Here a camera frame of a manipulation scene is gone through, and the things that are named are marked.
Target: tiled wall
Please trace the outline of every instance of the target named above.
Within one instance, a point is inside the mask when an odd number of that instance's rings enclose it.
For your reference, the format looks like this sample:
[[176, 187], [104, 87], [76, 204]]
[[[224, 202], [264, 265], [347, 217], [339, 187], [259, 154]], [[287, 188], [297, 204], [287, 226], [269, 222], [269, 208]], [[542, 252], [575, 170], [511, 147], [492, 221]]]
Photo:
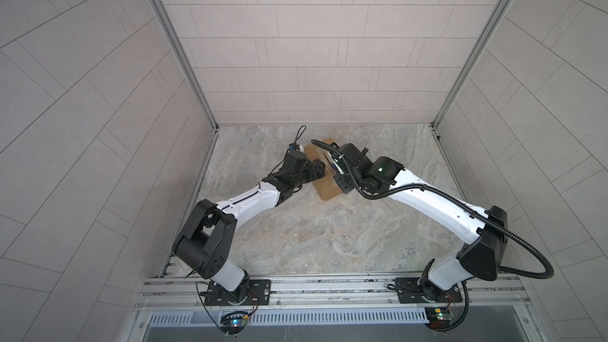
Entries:
[[608, 340], [607, 72], [608, 0], [514, 0], [439, 126], [471, 200], [555, 267], [528, 292], [564, 342]]
[[497, 0], [163, 0], [221, 124], [435, 118]]
[[211, 127], [147, 0], [0, 0], [0, 339], [110, 341]]

